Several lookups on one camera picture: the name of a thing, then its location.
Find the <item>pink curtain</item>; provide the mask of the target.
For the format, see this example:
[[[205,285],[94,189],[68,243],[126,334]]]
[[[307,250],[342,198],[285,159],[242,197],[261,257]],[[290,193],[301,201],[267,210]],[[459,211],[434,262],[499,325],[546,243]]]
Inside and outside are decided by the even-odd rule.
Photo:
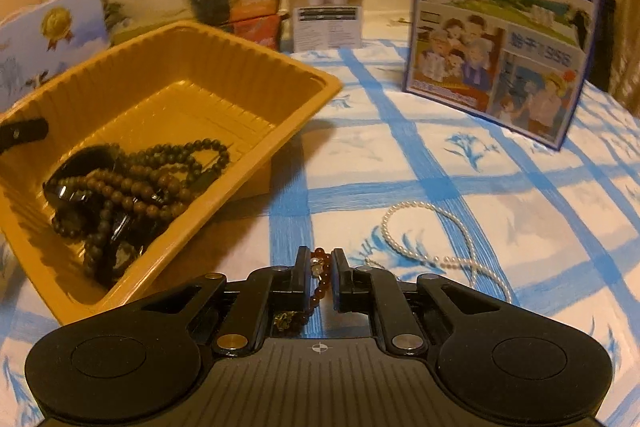
[[[639,115],[639,0],[615,0],[610,94]]]

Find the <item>bottom red noodle bowl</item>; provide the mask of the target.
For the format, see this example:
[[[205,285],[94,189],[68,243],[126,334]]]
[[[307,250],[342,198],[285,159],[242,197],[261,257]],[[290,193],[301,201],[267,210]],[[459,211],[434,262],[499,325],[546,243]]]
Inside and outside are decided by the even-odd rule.
[[[282,35],[282,23],[288,18],[285,14],[270,14],[257,18],[222,24],[219,28],[227,33],[242,37],[252,43],[279,51]]]

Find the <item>blue checked tablecloth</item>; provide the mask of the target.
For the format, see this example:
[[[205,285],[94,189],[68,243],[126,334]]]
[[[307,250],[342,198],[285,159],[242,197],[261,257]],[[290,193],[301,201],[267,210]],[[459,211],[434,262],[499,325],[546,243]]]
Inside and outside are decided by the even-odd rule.
[[[391,40],[305,52],[343,90],[217,213],[196,248],[231,280],[302,245],[414,279],[424,257],[475,255],[514,303],[608,351],[599,416],[639,421],[639,123],[585,86],[563,147],[405,94]]]

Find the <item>orange plastic tray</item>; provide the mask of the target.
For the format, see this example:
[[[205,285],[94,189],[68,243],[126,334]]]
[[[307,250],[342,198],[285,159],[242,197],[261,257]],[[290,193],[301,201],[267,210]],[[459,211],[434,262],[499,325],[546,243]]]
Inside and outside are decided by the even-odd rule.
[[[218,28],[183,21],[69,69],[4,114],[43,120],[47,135],[1,156],[1,229],[43,303],[73,323],[145,294],[186,243],[341,90],[335,76]],[[81,250],[52,230],[42,192],[70,155],[117,144],[217,139],[230,164],[111,288],[81,269]]]

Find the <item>blue illustrated milk box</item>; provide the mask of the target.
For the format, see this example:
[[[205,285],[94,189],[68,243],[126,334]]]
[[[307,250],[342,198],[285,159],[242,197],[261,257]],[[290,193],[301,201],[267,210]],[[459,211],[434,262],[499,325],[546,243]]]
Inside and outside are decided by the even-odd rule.
[[[601,0],[413,0],[409,94],[552,149],[591,62]]]

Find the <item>small white product box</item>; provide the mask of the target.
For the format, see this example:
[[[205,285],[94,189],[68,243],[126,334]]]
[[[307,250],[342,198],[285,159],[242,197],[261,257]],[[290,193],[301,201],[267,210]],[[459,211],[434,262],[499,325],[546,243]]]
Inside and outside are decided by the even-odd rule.
[[[295,52],[362,45],[363,0],[288,0]]]

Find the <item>white blue milk carton box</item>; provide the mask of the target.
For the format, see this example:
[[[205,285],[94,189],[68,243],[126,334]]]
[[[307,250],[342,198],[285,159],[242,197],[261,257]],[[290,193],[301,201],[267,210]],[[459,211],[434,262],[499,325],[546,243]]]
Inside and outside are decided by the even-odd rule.
[[[110,46],[102,0],[50,0],[1,27],[1,109]]]

